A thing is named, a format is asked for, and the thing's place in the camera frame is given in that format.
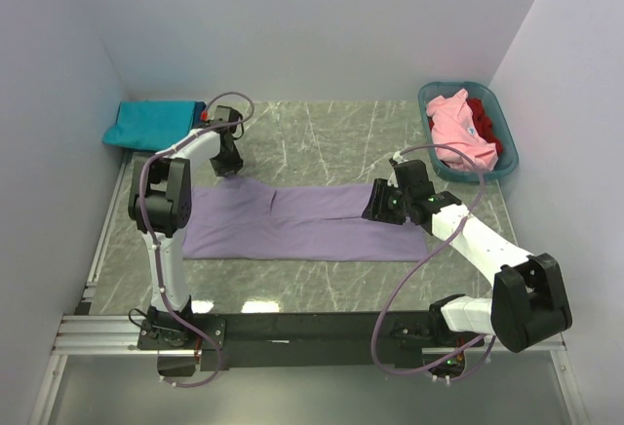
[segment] teal basket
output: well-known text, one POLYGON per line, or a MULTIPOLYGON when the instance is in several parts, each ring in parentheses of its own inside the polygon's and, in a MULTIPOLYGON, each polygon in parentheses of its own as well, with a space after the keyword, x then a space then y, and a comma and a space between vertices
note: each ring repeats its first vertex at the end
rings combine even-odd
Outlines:
MULTIPOLYGON (((420 89, 420 92, 418 92, 418 104, 420 105, 420 116, 422 117, 422 126, 427 136, 427 142, 433 143, 431 130, 429 129, 429 118, 427 117, 427 103, 437 96, 452 97, 461 89, 468 91, 469 98, 478 98, 483 103, 486 115, 491 119, 493 132, 503 145, 503 153, 498 157, 494 170, 484 174, 484 178, 493 180, 507 176, 518 166, 518 151, 505 121, 503 110, 500 108, 494 93, 486 86, 476 82, 430 82, 420 89)), ((477 174, 461 172, 447 167, 436 155, 436 149, 429 149, 429 155, 431 156, 434 171, 441 178, 448 181, 479 181, 477 174)))

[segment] pink cloth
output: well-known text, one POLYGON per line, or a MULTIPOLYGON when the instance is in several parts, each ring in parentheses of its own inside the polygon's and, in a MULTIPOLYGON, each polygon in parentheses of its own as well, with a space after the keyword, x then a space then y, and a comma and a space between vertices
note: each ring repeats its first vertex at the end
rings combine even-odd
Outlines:
MULTIPOLYGON (((438 96, 427 104, 427 116, 434 121, 431 137, 434 144, 455 147, 474 160, 480 169, 492 171, 498 160, 496 144, 489 144, 477 133, 467 97, 468 93, 462 89, 450 98, 438 96)), ((472 171, 470 164, 450 150, 437 149, 436 154, 452 169, 472 171)))

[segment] dark red garment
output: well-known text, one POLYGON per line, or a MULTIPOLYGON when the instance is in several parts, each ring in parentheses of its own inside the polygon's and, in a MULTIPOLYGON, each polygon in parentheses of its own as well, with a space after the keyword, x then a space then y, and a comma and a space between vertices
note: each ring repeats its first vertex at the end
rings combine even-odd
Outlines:
MULTIPOLYGON (((492 123, 489 117, 486 115, 484 105, 478 98, 467 98, 466 103, 472 110, 472 122, 475 124, 475 129, 480 137, 486 140, 487 143, 496 144, 496 153, 498 157, 503 153, 503 144, 498 140, 498 137, 494 135, 492 130, 492 123)), ((429 118, 429 130, 433 130, 433 118, 429 118)))

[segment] teal folded towel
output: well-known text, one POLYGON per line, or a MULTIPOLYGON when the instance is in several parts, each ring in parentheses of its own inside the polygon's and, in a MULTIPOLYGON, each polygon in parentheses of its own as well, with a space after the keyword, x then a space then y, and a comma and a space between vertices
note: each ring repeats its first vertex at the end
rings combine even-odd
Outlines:
POLYGON ((122 101, 117 123, 102 142, 157 151, 175 144, 193 125, 195 101, 122 101))

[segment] blue container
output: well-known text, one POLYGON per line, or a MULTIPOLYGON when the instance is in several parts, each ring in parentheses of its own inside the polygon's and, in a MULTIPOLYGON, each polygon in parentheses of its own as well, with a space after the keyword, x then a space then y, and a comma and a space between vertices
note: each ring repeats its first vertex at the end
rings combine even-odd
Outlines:
MULTIPOLYGON (((420 116, 422 125, 427 136, 427 141, 432 144, 431 130, 429 129, 429 118, 427 117, 427 103, 437 96, 452 97, 459 90, 466 89, 469 98, 478 98, 484 105, 486 115, 491 119, 494 134, 503 144, 503 153, 498 157, 498 162, 492 172, 484 174, 486 180, 499 179, 510 174, 518 166, 518 151, 516 144, 511 137, 509 127, 505 121, 503 110, 490 89, 476 82, 430 82, 418 92, 418 103, 420 105, 420 116)), ((461 172, 451 169, 443 164, 436 155, 436 149, 429 149, 433 169, 443 179, 448 181, 475 181, 478 182, 477 174, 472 172, 461 172)))

